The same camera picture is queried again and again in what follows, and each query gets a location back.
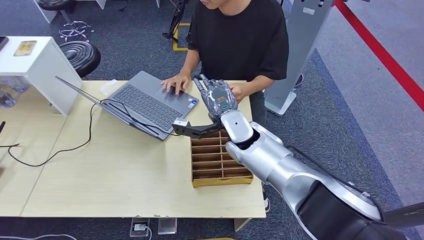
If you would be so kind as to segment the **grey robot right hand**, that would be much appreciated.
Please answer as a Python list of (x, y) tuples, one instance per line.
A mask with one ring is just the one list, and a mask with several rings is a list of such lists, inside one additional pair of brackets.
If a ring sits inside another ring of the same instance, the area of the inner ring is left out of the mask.
[(238, 104), (231, 87), (224, 80), (208, 79), (204, 74), (194, 77), (193, 82), (200, 92), (209, 118), (215, 123), (224, 113), (237, 110)]

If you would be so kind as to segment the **person's right hand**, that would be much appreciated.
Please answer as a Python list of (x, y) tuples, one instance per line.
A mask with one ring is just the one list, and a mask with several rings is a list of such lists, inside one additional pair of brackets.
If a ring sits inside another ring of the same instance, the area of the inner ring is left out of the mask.
[(186, 73), (178, 73), (177, 75), (162, 80), (161, 86), (168, 93), (171, 92), (171, 87), (174, 87), (174, 94), (179, 95), (181, 91), (185, 91), (191, 84), (191, 77)]

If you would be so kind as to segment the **person's left hand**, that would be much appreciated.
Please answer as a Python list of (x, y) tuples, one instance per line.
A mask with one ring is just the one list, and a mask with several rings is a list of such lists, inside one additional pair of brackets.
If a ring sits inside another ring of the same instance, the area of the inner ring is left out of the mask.
[(246, 83), (230, 83), (229, 86), (237, 104), (249, 95), (246, 90)]

